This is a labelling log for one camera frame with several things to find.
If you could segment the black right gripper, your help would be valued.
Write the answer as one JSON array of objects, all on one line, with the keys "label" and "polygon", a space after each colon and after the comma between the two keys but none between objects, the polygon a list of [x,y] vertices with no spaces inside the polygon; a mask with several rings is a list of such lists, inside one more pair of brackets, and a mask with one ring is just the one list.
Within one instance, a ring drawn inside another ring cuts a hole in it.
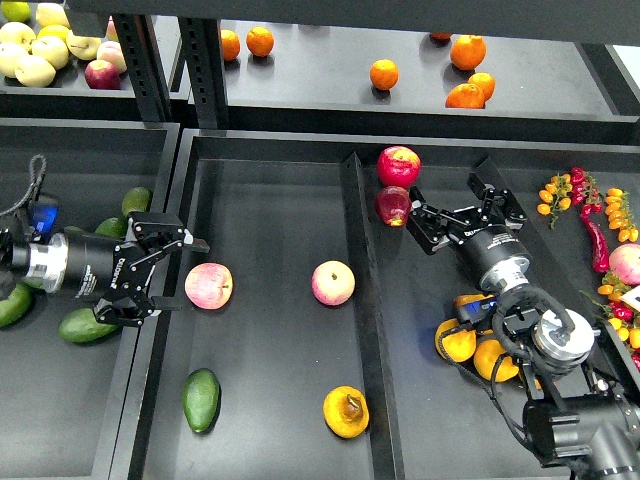
[{"label": "black right gripper", "polygon": [[437,209],[426,203],[416,186],[409,189],[411,210],[406,228],[427,255],[450,244],[478,290],[510,290],[529,280],[531,255],[514,231],[527,215],[514,194],[470,173],[467,185],[481,201],[476,215]]}]

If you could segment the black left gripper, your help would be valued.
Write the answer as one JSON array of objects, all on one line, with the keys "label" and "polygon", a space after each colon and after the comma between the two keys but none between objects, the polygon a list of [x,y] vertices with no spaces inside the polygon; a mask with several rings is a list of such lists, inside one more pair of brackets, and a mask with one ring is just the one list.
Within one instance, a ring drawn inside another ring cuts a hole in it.
[{"label": "black left gripper", "polygon": [[[140,252],[138,260],[161,260],[182,249],[208,253],[209,245],[195,238],[174,214],[131,212],[127,240]],[[175,297],[150,296],[155,265],[114,260],[121,240],[86,232],[69,232],[63,292],[96,304],[100,324],[140,327],[147,317],[181,309]]]}]

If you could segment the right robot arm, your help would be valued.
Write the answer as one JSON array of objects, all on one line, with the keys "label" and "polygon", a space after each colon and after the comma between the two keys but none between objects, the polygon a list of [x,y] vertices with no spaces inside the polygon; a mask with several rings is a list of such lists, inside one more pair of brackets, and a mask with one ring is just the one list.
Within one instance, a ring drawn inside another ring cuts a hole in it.
[{"label": "right robot arm", "polygon": [[409,190],[408,231],[427,254],[452,248],[482,293],[436,334],[441,356],[452,359],[453,340],[464,332],[496,341],[488,373],[470,377],[497,401],[502,363],[517,369],[527,400],[508,428],[542,466],[564,466],[575,479],[637,478],[639,374],[618,335],[529,282],[531,257],[517,237],[526,216],[515,196],[476,175],[467,183],[478,204],[454,211]]}]

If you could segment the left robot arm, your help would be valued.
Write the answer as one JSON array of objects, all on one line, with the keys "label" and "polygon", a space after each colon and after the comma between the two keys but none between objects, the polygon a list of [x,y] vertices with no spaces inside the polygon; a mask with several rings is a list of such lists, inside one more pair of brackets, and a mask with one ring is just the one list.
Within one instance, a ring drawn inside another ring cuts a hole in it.
[{"label": "left robot arm", "polygon": [[149,316],[178,309],[172,298],[150,295],[155,266],[181,249],[206,252],[207,243],[166,213],[130,213],[121,238],[55,233],[57,201],[40,194],[46,167],[44,155],[30,159],[25,194],[1,213],[1,294],[24,281],[47,293],[65,291],[93,302],[98,323],[119,327],[139,327]]}]

